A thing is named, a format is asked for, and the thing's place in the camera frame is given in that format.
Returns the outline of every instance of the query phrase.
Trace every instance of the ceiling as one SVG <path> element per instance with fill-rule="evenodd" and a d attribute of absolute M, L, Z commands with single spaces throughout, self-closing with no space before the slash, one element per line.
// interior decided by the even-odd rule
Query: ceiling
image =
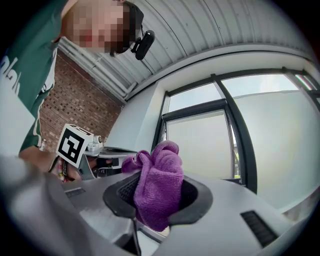
<path fill-rule="evenodd" d="M 129 50 L 89 53 L 63 38 L 60 49 L 122 102 L 168 66 L 208 49 L 272 44 L 308 53 L 309 45 L 280 9 L 265 0 L 133 0 L 155 41 L 144 60 Z"/>

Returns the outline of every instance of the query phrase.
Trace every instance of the purple towel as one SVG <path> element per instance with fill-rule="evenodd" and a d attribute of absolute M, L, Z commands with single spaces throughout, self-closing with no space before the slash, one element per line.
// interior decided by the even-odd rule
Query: purple towel
<path fill-rule="evenodd" d="M 137 219 L 155 231 L 168 227 L 168 218 L 179 210 L 184 172 L 178 156 L 179 147 L 172 141 L 159 143 L 151 155 L 142 150 L 122 163 L 122 172 L 142 169 L 133 200 Z"/>

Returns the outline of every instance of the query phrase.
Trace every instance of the black window frame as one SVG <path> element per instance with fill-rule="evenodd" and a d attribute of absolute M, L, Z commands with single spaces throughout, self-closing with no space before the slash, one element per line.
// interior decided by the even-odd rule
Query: black window frame
<path fill-rule="evenodd" d="M 320 98 L 320 86 L 316 80 L 308 74 L 305 70 L 294 70 L 282 68 L 259 68 L 259 69 L 248 69 L 235 72 L 224 73 L 220 75 L 211 74 L 210 77 L 201 79 L 196 82 L 189 83 L 180 88 L 174 89 L 172 91 L 166 91 L 164 94 L 162 107 L 157 122 L 154 139 L 152 143 L 152 150 L 156 147 L 158 143 L 163 140 L 163 135 L 166 131 L 166 123 L 168 121 L 173 121 L 180 118 L 187 118 L 194 115 L 214 112 L 218 110 L 224 110 L 227 117 L 227 126 L 229 129 L 229 136 L 232 138 L 231 125 L 233 128 L 234 136 L 237 143 L 238 155 L 239 155 L 239 165 L 241 178 L 232 178 L 226 179 L 231 182 L 235 182 L 247 187 L 249 190 L 257 193 L 258 184 L 257 184 L 257 165 L 256 157 L 247 128 L 246 122 L 234 100 L 230 95 L 227 88 L 224 86 L 222 80 L 232 79 L 238 77 L 247 77 L 247 76 L 256 76 L 256 75 L 274 75 L 280 74 L 285 75 L 298 89 L 302 92 L 303 95 L 307 97 L 311 105 L 320 115 L 320 103 L 317 98 Z M 306 86 L 296 77 L 296 75 L 302 75 L 308 77 L 312 82 L 315 89 L 308 90 Z M 201 87 L 207 84 L 214 84 L 218 90 L 221 99 L 212 100 L 209 102 L 185 107 L 168 113 L 170 97 L 192 90 L 197 87 Z M 234 168 L 234 148 L 231 146 L 232 160 L 233 160 L 233 172 Z"/>

